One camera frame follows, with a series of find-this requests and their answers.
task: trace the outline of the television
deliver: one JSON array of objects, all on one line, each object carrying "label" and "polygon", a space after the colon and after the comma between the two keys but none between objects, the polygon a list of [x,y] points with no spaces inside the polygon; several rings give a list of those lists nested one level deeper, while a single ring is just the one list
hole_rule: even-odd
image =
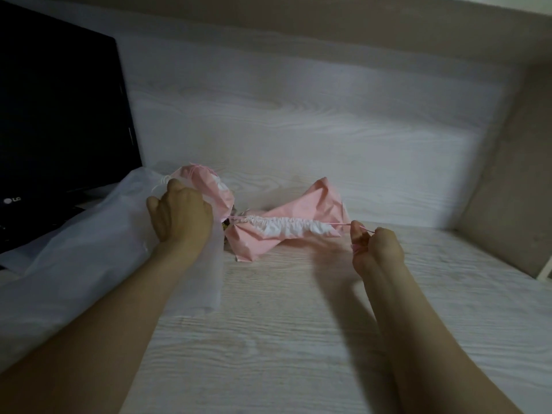
[{"label": "television", "polygon": [[114,38],[0,1],[0,252],[141,159]]}]

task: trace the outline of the pink fabric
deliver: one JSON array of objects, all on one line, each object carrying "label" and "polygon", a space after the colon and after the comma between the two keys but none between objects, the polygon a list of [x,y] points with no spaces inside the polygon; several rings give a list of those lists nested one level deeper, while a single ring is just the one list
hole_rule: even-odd
[{"label": "pink fabric", "polygon": [[230,216],[234,206],[234,195],[209,167],[191,164],[180,167],[171,176],[190,180],[196,189],[209,196],[215,202],[216,212],[220,215],[221,221]]},{"label": "pink fabric", "polygon": [[[254,214],[262,217],[290,217],[327,223],[350,223],[340,195],[325,177],[315,182],[300,198],[271,211]],[[336,229],[331,229],[325,236],[340,237],[341,234]],[[286,239],[281,235],[266,238],[249,222],[236,222],[231,225],[226,230],[226,238],[239,262],[252,262]]]}]

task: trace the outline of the pink pouch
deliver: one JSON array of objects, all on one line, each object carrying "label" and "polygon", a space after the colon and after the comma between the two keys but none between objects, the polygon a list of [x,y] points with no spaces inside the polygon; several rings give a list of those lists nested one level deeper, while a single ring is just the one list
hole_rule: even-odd
[{"label": "pink pouch", "polygon": [[268,212],[248,212],[232,221],[225,234],[239,262],[252,262],[285,239],[312,234],[340,237],[332,224],[350,223],[340,195],[325,177],[292,202]]},{"label": "pink pouch", "polygon": [[213,170],[207,166],[190,164],[180,167],[171,176],[190,180],[197,190],[215,201],[216,214],[221,216],[221,222],[228,219],[234,206],[234,195]]}]

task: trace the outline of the monitor screen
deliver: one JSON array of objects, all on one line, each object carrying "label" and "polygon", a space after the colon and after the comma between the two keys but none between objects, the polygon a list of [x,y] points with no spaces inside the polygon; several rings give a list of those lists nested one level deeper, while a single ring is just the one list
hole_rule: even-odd
[{"label": "monitor screen", "polygon": [[0,213],[141,166],[114,38],[0,1]]}]

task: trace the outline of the person's right arm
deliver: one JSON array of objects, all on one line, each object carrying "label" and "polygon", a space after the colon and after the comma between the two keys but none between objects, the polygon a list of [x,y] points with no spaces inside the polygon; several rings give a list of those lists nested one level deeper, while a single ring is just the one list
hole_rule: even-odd
[{"label": "person's right arm", "polygon": [[354,221],[353,266],[383,336],[407,413],[521,413],[466,355],[404,263],[393,231]]}]

